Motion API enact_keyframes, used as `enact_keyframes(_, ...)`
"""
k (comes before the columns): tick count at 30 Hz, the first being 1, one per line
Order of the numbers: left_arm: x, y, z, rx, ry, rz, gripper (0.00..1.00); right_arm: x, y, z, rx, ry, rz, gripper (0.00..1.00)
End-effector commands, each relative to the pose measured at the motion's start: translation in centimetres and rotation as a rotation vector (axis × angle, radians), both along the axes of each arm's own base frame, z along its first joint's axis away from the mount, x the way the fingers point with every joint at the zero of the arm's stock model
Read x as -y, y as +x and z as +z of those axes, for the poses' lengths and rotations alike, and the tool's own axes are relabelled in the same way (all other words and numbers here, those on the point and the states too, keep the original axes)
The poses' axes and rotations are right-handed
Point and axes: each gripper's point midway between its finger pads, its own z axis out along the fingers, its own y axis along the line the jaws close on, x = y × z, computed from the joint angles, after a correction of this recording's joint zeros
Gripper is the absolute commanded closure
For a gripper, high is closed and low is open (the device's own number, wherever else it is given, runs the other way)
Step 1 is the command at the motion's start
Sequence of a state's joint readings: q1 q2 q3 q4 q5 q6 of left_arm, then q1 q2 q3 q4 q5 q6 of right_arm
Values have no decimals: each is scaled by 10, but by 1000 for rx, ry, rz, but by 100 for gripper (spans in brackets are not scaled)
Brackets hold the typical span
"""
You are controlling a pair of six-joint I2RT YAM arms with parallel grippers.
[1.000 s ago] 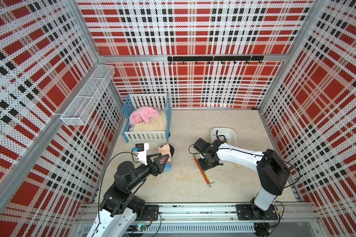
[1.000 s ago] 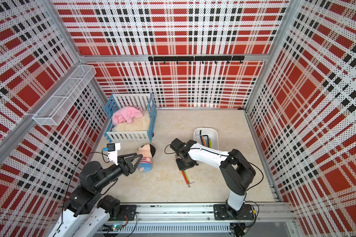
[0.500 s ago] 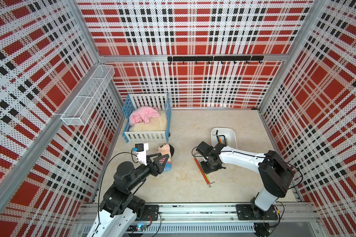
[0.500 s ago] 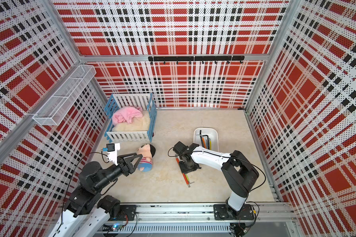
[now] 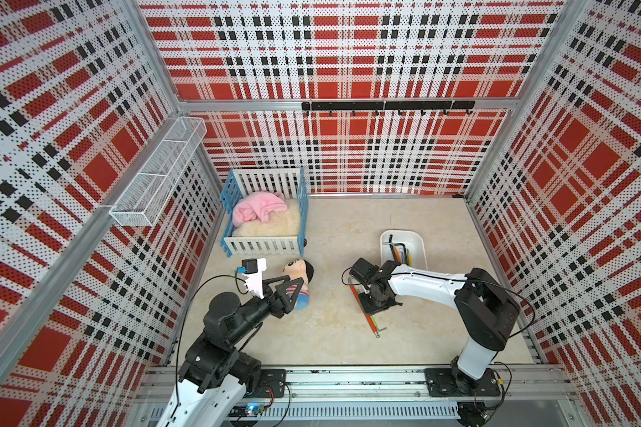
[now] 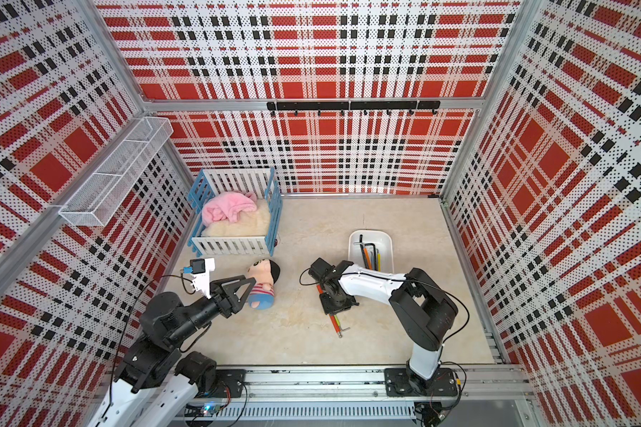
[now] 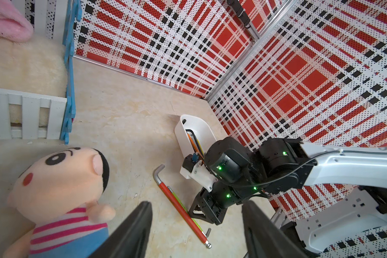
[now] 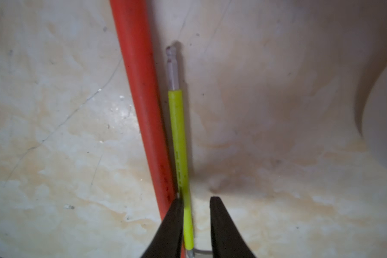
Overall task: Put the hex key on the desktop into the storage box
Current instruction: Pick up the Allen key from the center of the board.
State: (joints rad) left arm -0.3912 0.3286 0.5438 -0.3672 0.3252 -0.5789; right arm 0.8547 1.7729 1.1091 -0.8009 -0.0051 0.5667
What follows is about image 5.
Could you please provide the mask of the red sleeve hex key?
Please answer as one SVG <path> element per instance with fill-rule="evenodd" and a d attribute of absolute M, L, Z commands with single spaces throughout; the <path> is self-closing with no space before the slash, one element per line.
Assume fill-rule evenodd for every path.
<path fill-rule="evenodd" d="M 356 290 L 355 286 L 353 286 L 353 285 L 350 285 L 349 288 L 351 289 L 352 294 L 354 295 L 354 299 L 356 300 L 356 302 L 357 302 L 357 304 L 359 306 L 359 309 L 361 310 L 361 313 L 363 314 L 363 317 L 367 321 L 366 316 L 370 316 L 370 315 L 368 315 L 368 313 L 366 313 L 366 311 L 363 309 L 363 306 L 361 305 L 361 299 L 360 299 L 358 291 Z M 379 339 L 380 338 L 380 333 L 379 334 L 374 334 L 374 336 L 375 336 L 375 338 Z"/>

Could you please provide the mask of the black large hex key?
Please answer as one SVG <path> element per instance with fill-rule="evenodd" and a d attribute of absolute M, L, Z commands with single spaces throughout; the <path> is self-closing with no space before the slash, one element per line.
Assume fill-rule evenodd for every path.
<path fill-rule="evenodd" d="M 402 260 L 401 264 L 407 265 L 407 262 L 406 262 L 406 250 L 408 250 L 408 249 L 407 249 L 406 245 L 404 243 L 401 243 L 401 242 L 393 242 L 392 240 L 389 240 L 388 242 L 392 242 L 395 245 L 395 247 L 398 249 L 398 251 L 400 253 L 400 256 L 401 256 L 401 260 Z"/>

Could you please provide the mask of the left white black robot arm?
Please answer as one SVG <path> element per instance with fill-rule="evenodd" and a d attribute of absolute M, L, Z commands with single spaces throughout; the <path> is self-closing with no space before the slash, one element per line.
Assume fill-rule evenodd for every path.
<path fill-rule="evenodd" d="M 292 313 L 304 279 L 281 276 L 263 282 L 264 296 L 242 302 L 231 291 L 212 299 L 203 330 L 174 372 L 172 396 L 159 426 L 219 426 L 247 394 L 258 390 L 260 360 L 241 341 L 256 335 L 264 321 Z"/>

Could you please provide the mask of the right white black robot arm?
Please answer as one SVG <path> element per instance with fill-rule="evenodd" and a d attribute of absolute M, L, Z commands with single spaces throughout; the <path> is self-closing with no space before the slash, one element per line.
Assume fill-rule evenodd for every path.
<path fill-rule="evenodd" d="M 348 272 L 364 288 L 359 301 L 368 315 L 397 306 L 398 296 L 436 302 L 457 311 L 468 339 L 453 361 L 452 373 L 470 384 L 479 382 L 496 355 L 505 350 L 521 313 L 518 297 L 479 268 L 466 274 L 444 274 L 396 261 L 377 266 L 361 258 Z"/>

